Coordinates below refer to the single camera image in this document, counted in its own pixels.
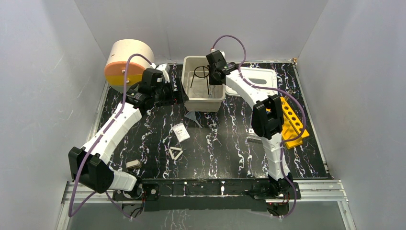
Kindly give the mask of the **clear plastic funnel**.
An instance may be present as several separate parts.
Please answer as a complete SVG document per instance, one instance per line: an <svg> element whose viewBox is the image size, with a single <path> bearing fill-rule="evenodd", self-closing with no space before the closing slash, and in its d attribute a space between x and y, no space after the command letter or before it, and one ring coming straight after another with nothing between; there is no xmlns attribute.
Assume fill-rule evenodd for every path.
<svg viewBox="0 0 406 230"><path fill-rule="evenodd" d="M187 112L186 115L185 115L185 118L190 119L191 121L195 122L196 125L197 125L199 128L202 128L200 122L197 120L196 112L195 112L195 111L189 111L189 112Z"/></svg>

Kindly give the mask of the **white paper tag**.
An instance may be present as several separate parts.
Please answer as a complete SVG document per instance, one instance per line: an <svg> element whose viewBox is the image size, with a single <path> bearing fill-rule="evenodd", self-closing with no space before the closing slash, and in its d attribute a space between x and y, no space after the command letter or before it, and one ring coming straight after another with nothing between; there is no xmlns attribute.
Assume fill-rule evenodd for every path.
<svg viewBox="0 0 406 230"><path fill-rule="evenodd" d="M189 133L188 133L188 131L187 131L187 129L186 129L186 127L185 127L185 125L183 123L176 124L171 129L173 130L173 132L174 132L175 136L177 137L179 143L181 143L181 142L183 142L183 141L190 138L190 135L189 135Z"/></svg>

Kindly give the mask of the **white clay triangle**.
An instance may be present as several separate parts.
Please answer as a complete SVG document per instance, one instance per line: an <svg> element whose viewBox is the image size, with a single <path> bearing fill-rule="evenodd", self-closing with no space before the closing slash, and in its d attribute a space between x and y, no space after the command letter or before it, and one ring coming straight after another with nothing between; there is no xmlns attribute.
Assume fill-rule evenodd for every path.
<svg viewBox="0 0 406 230"><path fill-rule="evenodd" d="M174 161L176 161L183 154L183 149L177 148L177 147L170 147L169 153L170 153L171 158Z"/></svg>

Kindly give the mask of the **yellow test tube rack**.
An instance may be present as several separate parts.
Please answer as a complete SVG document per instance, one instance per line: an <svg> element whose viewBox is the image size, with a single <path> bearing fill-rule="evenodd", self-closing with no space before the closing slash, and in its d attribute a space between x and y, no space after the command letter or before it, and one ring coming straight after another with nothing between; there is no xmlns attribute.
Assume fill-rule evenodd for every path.
<svg viewBox="0 0 406 230"><path fill-rule="evenodd" d="M296 138L302 132L303 124L284 97L281 97L281 103L284 118L284 124L282 126L282 139L287 140ZM302 145L303 139L309 136L310 134L305 129L304 133L298 139L285 142L285 146L287 149L292 149Z"/></svg>

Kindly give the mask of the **clear acrylic tube rack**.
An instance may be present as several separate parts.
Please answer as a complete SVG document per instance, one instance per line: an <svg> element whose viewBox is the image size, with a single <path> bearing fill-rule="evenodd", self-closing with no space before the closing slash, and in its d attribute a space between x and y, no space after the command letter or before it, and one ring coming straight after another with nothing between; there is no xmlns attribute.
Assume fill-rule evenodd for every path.
<svg viewBox="0 0 406 230"><path fill-rule="evenodd" d="M248 129L247 140L250 142L261 143L261 137L259 137L251 127Z"/></svg>

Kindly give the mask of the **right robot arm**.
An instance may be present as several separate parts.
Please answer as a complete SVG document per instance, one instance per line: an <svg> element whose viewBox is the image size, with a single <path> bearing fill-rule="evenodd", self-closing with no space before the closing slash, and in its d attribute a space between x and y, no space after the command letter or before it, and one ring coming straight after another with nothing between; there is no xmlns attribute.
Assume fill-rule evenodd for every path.
<svg viewBox="0 0 406 230"><path fill-rule="evenodd" d="M234 91L252 109L251 128L260 137L268 161L269 188L254 190L254 196L272 196L283 198L289 191L291 178L282 153L282 126L284 124L282 102L278 95L269 95L259 90L248 78L242 75L238 65L226 62L221 51L206 55L210 84L224 84Z"/></svg>

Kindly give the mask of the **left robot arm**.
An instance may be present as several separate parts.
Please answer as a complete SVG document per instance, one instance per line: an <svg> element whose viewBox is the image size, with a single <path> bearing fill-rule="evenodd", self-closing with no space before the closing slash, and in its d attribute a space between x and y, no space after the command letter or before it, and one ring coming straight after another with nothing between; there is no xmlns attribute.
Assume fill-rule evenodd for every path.
<svg viewBox="0 0 406 230"><path fill-rule="evenodd" d="M123 94L112 116L96 135L82 147L68 153L72 178L96 193L123 190L130 199L143 193L140 178L108 166L110 158L128 131L154 107L183 104L188 101L179 77L171 80L164 69L147 68L140 82Z"/></svg>

